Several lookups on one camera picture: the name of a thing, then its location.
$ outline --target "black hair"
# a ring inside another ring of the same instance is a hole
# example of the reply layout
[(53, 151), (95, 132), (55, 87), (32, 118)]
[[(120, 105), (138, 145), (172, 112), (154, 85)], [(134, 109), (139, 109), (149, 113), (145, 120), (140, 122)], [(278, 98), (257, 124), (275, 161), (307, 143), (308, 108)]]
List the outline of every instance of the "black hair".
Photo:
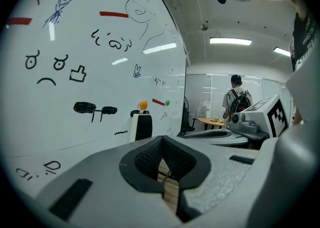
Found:
[(233, 75), (231, 77), (231, 82), (234, 82), (236, 85), (241, 85), (242, 84), (241, 76)]

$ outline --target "white t-shirt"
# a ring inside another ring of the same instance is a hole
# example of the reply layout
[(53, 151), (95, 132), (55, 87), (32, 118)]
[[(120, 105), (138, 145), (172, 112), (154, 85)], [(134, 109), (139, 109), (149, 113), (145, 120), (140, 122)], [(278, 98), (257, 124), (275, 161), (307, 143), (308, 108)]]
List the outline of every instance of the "white t-shirt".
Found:
[[(242, 88), (241, 86), (235, 87), (234, 90), (238, 96), (245, 95), (246, 93), (246, 97), (249, 99), (251, 105), (254, 104), (252, 95), (248, 90)], [(236, 98), (231, 90), (224, 95), (222, 106), (225, 107), (226, 111), (228, 112), (230, 111), (232, 102), (235, 99)], [(224, 127), (227, 127), (229, 125), (229, 118), (230, 118), (230, 115), (224, 120)]]

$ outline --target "red marker line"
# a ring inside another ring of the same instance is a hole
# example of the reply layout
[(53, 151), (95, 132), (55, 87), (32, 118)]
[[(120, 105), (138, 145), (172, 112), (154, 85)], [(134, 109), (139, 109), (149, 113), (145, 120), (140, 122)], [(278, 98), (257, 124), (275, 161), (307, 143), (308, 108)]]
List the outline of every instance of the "red marker line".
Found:
[(101, 16), (117, 16), (123, 18), (129, 18), (128, 14), (121, 14), (121, 13), (111, 13), (111, 12), (100, 12)]
[(158, 100), (156, 100), (156, 99), (152, 99), (152, 101), (155, 102), (155, 103), (158, 103), (158, 104), (160, 104), (160, 105), (163, 105), (163, 106), (165, 105), (163, 102), (160, 102), (160, 101), (158, 101)]
[(6, 25), (29, 25), (31, 21), (31, 18), (9, 18)]

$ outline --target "ceiling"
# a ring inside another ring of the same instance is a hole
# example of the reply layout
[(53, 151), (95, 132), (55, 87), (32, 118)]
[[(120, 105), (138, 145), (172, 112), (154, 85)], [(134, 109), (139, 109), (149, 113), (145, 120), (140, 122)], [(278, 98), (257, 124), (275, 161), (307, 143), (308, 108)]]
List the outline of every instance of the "ceiling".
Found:
[[(287, 1), (164, 0), (181, 32), (189, 65), (232, 62), (268, 65), (291, 72), (290, 58), (273, 52), (288, 49), (295, 9)], [(208, 25), (207, 31), (200, 26)], [(211, 45), (210, 37), (251, 39), (250, 46)]]

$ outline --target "black backpack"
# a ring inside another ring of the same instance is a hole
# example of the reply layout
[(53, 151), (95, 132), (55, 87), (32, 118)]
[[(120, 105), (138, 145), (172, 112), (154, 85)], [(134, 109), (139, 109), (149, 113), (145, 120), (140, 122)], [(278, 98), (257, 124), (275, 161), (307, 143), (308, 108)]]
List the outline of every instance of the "black backpack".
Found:
[(235, 99), (233, 100), (230, 108), (230, 116), (233, 115), (235, 112), (241, 112), (242, 110), (245, 110), (246, 108), (251, 106), (251, 102), (247, 97), (247, 90), (245, 91), (244, 95), (238, 96), (236, 91), (234, 89), (230, 90)]

